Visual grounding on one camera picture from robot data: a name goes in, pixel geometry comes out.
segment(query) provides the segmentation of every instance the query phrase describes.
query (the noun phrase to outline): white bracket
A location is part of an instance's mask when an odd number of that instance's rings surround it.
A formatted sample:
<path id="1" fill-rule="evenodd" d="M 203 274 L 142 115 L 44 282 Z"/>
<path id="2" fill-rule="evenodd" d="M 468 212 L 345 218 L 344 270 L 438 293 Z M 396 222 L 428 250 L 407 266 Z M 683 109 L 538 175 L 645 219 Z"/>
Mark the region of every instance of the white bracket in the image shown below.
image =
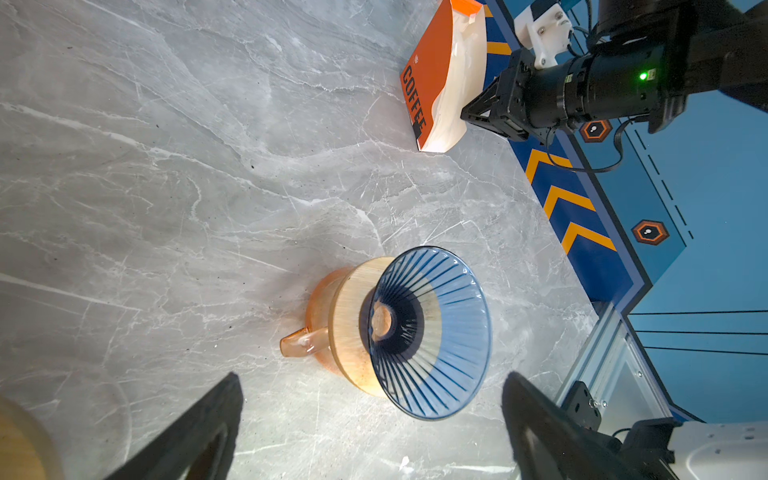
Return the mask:
<path id="1" fill-rule="evenodd" d="M 515 18 L 515 34 L 522 46 L 533 48 L 537 70 L 554 67 L 554 56 L 568 50 L 573 25 L 559 3 L 534 19 L 528 6 Z"/>

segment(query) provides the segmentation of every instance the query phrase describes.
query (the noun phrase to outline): mug handle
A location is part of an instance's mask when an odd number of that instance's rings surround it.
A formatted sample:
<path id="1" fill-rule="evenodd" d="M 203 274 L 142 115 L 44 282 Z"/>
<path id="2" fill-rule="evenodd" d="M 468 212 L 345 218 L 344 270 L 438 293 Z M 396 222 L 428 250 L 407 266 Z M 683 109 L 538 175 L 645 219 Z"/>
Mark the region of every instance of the mug handle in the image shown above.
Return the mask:
<path id="1" fill-rule="evenodd" d="M 314 332 L 304 327 L 280 340 L 280 352 L 291 357 L 312 355 L 329 346 L 327 326 Z"/>

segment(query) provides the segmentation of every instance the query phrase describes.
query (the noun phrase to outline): yellow chevron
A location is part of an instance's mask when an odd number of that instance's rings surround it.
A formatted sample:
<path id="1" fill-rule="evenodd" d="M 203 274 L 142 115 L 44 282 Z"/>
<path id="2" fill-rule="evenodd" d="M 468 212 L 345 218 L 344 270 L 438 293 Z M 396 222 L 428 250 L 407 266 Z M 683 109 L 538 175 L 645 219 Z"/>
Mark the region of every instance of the yellow chevron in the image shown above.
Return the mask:
<path id="1" fill-rule="evenodd" d="M 579 207 L 584 207 L 589 210 L 594 210 L 594 205 L 592 204 L 592 200 L 589 200 L 586 197 L 582 197 L 581 195 L 577 195 L 573 192 L 569 192 L 568 190 L 563 190 L 560 187 L 556 187 L 555 185 L 552 185 L 549 187 L 549 194 L 547 194 L 547 201 L 544 202 L 544 212 L 547 214 L 547 218 L 552 217 L 552 212 L 554 211 L 554 206 L 557 204 L 558 200 L 563 199 L 567 202 L 571 202 L 572 204 L 577 204 Z"/>
<path id="2" fill-rule="evenodd" d="M 506 41 L 490 41 L 488 42 L 488 53 L 512 55 L 512 49 L 509 48 L 509 44 Z"/>
<path id="3" fill-rule="evenodd" d="M 576 237 L 579 236 L 592 240 L 595 243 L 599 243 L 603 247 L 610 248 L 614 252 L 616 251 L 616 247 L 614 247 L 614 243 L 611 242 L 610 238 L 571 222 L 563 237 L 563 250 L 565 250 L 566 255 L 571 252 L 571 247 L 574 246 Z"/>
<path id="4" fill-rule="evenodd" d="M 567 158 L 558 157 L 557 155 L 552 155 L 552 158 L 558 165 L 573 167 L 573 164 Z M 536 175 L 539 164 L 552 165 L 552 162 L 549 161 L 546 152 L 535 149 L 531 150 L 531 156 L 528 157 L 528 166 L 525 168 L 525 176 L 528 177 L 528 181 L 531 183 L 533 183 L 533 177 Z"/>

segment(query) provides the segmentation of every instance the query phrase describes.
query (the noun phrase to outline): marble countertop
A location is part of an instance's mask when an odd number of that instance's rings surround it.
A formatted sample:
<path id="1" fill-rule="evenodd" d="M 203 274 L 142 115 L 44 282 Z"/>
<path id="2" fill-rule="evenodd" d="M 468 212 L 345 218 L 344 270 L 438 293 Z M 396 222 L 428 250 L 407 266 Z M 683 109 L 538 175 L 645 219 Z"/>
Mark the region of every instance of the marble countertop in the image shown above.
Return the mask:
<path id="1" fill-rule="evenodd" d="M 596 316 L 509 146 L 415 148 L 435 0 L 2 0 L 0 395 L 103 478 L 227 372 L 239 478 L 504 478 L 513 369 L 553 396 Z M 490 370 L 441 422 L 284 359 L 330 271 L 457 253 Z"/>

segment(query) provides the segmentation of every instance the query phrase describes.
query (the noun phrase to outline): gray marble surface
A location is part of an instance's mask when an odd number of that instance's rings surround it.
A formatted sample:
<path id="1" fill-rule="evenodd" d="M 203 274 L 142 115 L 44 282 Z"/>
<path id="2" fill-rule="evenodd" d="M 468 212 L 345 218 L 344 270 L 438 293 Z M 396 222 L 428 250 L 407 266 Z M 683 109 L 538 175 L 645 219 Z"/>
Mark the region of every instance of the gray marble surface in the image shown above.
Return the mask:
<path id="1" fill-rule="evenodd" d="M 398 73 L 435 0 L 0 0 L 0 394 L 101 478 L 227 372 L 230 478 L 504 478 L 513 369 L 554 395 L 596 321 L 508 145 L 421 154 Z M 278 342 L 341 266 L 430 243 L 495 332 L 419 422 Z"/>

